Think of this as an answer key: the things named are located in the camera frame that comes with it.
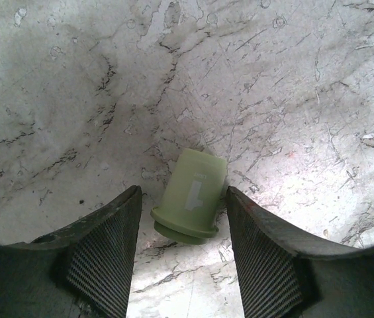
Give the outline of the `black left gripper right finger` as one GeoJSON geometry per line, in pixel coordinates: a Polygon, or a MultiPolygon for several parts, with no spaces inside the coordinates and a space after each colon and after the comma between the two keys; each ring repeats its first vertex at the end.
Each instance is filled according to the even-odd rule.
{"type": "Polygon", "coordinates": [[[312,235],[235,187],[226,207],[246,317],[374,317],[374,246],[312,235]]]}

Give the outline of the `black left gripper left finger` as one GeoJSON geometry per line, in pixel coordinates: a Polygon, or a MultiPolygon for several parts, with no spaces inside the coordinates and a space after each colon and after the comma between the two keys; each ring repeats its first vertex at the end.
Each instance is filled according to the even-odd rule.
{"type": "Polygon", "coordinates": [[[125,317],[141,213],[134,185],[30,243],[0,244],[0,317],[125,317]]]}

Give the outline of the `green coffee capsule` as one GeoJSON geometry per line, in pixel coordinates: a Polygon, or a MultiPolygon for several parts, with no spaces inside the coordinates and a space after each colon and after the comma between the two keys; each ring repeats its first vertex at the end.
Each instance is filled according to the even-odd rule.
{"type": "Polygon", "coordinates": [[[184,244],[201,245],[218,232],[216,210],[227,161],[186,148],[179,155],[161,204],[151,210],[154,229],[184,244]]]}

